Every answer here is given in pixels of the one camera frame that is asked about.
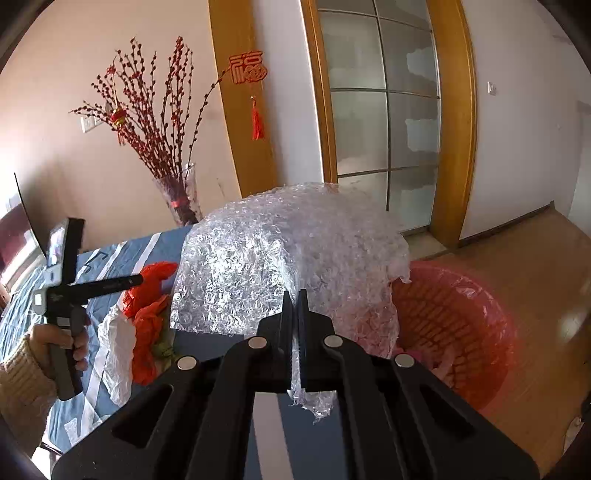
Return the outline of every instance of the white wall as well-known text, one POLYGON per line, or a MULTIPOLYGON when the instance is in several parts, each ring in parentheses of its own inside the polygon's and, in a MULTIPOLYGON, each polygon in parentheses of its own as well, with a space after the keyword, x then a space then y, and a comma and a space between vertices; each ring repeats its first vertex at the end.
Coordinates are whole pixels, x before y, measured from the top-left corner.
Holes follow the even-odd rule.
POLYGON ((568 215, 582 138, 566 44, 553 37, 537 0, 463 5, 476 60, 478 146, 462 238, 552 200, 568 215), (487 81, 496 96, 488 95, 487 81))
POLYGON ((591 236, 591 112, 582 112, 581 167, 569 220, 591 236))
POLYGON ((322 154, 310 53, 300 0, 254 0, 257 47, 279 182, 322 181, 322 154))
MULTIPOLYGON (((0 176, 16 171, 41 236, 66 216, 86 218, 85 248, 174 227, 135 151, 120 147, 107 125, 83 134, 68 112, 84 99, 100 101, 90 83, 133 36, 148 62, 158 51, 162 87, 179 35, 193 49, 193 94, 202 98, 217 77, 207 0, 55 0, 20 41, 0 74, 0 176)), ((204 213, 240 198, 217 89, 193 159, 204 213)))

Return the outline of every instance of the beige knit sleeve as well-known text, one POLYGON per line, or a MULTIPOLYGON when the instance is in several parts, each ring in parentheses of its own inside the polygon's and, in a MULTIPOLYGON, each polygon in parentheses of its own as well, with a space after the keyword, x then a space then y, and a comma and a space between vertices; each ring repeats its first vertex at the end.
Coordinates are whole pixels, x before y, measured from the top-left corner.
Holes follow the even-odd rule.
POLYGON ((0 413, 28 456, 41 443, 56 398, 56 384, 37 365, 26 335, 0 364, 0 413))

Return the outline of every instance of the blue tablecloth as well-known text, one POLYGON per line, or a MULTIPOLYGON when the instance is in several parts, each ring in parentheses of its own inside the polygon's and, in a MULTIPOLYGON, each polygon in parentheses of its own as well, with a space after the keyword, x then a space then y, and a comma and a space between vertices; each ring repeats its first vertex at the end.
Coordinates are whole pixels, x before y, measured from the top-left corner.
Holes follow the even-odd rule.
MULTIPOLYGON (((184 238, 190 227, 157 233, 145 238, 134 239, 121 244, 111 245, 78 256, 77 283, 101 278, 130 275, 137 268, 138 261, 147 265, 158 261, 179 262, 184 238)), ((163 285, 164 291, 170 291, 173 278, 163 285)), ((22 284, 5 309, 0 322, 0 361, 12 351, 19 339, 28 328, 42 318, 31 309, 31 292, 43 285, 43 268, 35 270, 22 284)), ((95 365, 95 357, 99 350, 97 328, 105 315, 119 299, 120 294, 91 299, 87 312, 92 325, 89 327, 89 369, 82 377, 84 395, 78 395, 68 401, 57 401, 51 409, 49 418, 49 438, 62 451, 71 448, 69 437, 64 425, 73 418, 77 419, 77 431, 80 433, 86 393, 95 365)), ((194 355, 199 360, 207 360, 223 355, 235 342, 242 340, 240 336, 223 336, 213 334, 195 334, 177 332, 174 350, 179 354, 194 355)), ((135 385, 132 395, 141 391, 135 385)), ((326 480, 345 479, 345 459, 341 440, 341 427, 337 407, 330 417, 313 424, 310 412, 291 406, 288 395, 277 395, 281 420, 273 428, 284 432, 285 447, 289 457, 289 468, 294 479, 326 480)), ((94 406, 93 422, 117 410, 111 402, 106 387, 100 382, 96 405, 94 406)), ((261 465, 273 464, 273 452, 259 452, 255 440, 254 428, 251 426, 248 446, 245 479, 262 478, 261 465)))

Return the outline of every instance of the bubble wrap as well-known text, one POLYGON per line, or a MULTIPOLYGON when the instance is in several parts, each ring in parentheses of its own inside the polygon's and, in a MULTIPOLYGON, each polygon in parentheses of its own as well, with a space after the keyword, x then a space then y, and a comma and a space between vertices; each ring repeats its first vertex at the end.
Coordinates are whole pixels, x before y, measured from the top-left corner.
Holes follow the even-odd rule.
MULTIPOLYGON (((398 336, 389 283, 409 279, 408 245, 391 213, 363 192, 335 184, 282 187, 229 203, 187 234, 174 285, 172 328, 256 334, 306 288, 310 310, 336 333, 388 357, 398 336)), ((300 387, 297 345, 292 396, 317 418, 335 393, 300 387)))

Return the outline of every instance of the wall socket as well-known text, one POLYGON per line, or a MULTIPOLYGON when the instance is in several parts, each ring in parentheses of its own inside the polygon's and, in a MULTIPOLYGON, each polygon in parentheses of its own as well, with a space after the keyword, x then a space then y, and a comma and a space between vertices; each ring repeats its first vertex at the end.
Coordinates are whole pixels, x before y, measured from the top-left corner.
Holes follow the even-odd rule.
POLYGON ((100 125, 103 121, 95 116, 81 116, 80 124, 82 126, 82 133, 86 133, 92 130, 97 125, 100 125))

